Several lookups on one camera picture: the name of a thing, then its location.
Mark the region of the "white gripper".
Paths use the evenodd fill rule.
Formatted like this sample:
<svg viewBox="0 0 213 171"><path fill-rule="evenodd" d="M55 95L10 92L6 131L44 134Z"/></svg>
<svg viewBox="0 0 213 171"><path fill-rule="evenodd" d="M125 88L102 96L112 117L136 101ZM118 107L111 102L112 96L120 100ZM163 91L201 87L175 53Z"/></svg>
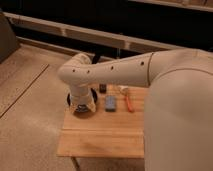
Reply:
<svg viewBox="0 0 213 171"><path fill-rule="evenodd" d="M71 104L70 112L74 113L79 105L85 105L90 111L96 111L96 105L92 96L92 91L88 84L70 85Z"/></svg>

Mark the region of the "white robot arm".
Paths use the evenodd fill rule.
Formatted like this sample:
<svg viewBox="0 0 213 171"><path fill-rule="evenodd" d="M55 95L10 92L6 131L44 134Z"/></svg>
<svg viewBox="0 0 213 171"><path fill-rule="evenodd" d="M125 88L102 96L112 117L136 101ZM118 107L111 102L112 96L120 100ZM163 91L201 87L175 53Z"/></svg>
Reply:
<svg viewBox="0 0 213 171"><path fill-rule="evenodd" d="M71 105L90 110L93 83L146 87L145 171L213 171L213 52L184 48L97 64L79 53L58 75Z"/></svg>

